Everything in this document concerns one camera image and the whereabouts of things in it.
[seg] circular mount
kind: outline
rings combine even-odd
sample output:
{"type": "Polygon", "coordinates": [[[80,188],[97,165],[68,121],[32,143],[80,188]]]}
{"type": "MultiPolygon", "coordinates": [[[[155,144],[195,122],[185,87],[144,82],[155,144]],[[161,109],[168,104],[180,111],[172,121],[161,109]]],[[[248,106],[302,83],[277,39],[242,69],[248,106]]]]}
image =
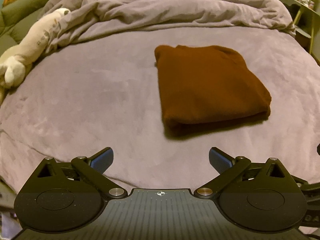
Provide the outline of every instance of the circular mount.
{"type": "Polygon", "coordinates": [[[22,189],[14,203],[19,220],[27,227],[42,232],[72,230],[92,221],[103,206],[100,193],[84,182],[62,178],[45,183],[46,178],[41,179],[44,183],[36,190],[22,189]]]}
{"type": "Polygon", "coordinates": [[[263,183],[254,179],[230,184],[221,193],[219,206],[237,225],[262,232],[290,229],[301,221],[307,208],[301,192],[263,188],[263,183]]]}

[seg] white plush toy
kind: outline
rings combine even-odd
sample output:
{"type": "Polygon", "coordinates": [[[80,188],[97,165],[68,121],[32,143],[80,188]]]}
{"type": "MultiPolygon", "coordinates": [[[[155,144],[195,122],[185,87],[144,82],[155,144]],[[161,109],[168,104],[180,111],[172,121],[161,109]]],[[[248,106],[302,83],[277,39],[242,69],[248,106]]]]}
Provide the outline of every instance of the white plush toy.
{"type": "Polygon", "coordinates": [[[0,57],[0,104],[5,90],[18,87],[30,72],[32,63],[48,45],[50,29],[70,12],[60,8],[38,20],[28,31],[19,45],[7,49],[0,57]]]}

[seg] shelf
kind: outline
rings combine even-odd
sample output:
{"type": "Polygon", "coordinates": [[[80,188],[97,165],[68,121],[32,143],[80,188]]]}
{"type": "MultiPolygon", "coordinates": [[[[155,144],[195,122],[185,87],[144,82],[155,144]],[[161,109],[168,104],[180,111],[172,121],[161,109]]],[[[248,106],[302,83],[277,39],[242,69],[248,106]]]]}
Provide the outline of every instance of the shelf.
{"type": "Polygon", "coordinates": [[[310,9],[308,6],[305,6],[303,3],[300,3],[298,0],[294,0],[294,1],[295,1],[296,3],[298,3],[298,4],[302,5],[302,6],[304,6],[304,7],[305,7],[305,8],[307,8],[308,10],[310,10],[310,11],[314,12],[315,14],[320,15],[320,13],[317,13],[316,11],[314,11],[314,10],[310,9]]]}
{"type": "Polygon", "coordinates": [[[301,35],[305,36],[305,37],[308,38],[308,39],[311,39],[311,35],[310,35],[310,34],[306,33],[305,31],[303,31],[301,28],[299,28],[299,27],[296,26],[296,25],[295,25],[295,27],[296,27],[296,31],[297,31],[298,33],[300,33],[301,35]]]}

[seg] bedside table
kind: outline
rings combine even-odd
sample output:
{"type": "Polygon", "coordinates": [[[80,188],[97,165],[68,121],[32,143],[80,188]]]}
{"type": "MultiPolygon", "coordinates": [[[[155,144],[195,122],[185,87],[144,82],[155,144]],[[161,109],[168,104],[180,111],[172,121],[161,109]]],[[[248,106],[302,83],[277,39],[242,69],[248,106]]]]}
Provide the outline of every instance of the bedside table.
{"type": "Polygon", "coordinates": [[[307,37],[308,39],[311,39],[310,40],[310,47],[309,47],[309,54],[311,54],[312,48],[313,48],[313,39],[314,39],[314,35],[315,35],[316,16],[320,16],[320,14],[317,13],[316,11],[310,9],[309,7],[305,6],[303,3],[300,3],[298,0],[294,0],[294,1],[300,5],[300,9],[299,9],[294,21],[293,21],[293,24],[295,25],[297,32],[299,32],[303,36],[307,37]],[[308,34],[308,33],[304,32],[303,30],[301,30],[299,27],[297,27],[297,24],[300,20],[300,17],[305,10],[310,10],[313,12],[312,13],[312,22],[311,22],[311,34],[308,34]]]}

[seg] metal screw head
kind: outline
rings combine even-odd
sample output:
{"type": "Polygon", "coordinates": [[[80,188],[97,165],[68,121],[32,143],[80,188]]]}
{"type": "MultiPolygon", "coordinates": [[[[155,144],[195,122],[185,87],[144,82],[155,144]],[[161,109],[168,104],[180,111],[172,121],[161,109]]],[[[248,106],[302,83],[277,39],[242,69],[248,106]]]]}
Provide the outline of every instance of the metal screw head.
{"type": "Polygon", "coordinates": [[[124,190],[122,188],[112,188],[111,190],[109,190],[109,194],[113,195],[113,196],[120,196],[124,193],[124,190]]]}
{"type": "Polygon", "coordinates": [[[209,195],[211,195],[213,192],[212,192],[212,189],[210,189],[210,188],[201,187],[201,188],[198,188],[197,193],[198,193],[199,195],[201,195],[201,196],[209,196],[209,195]]]}

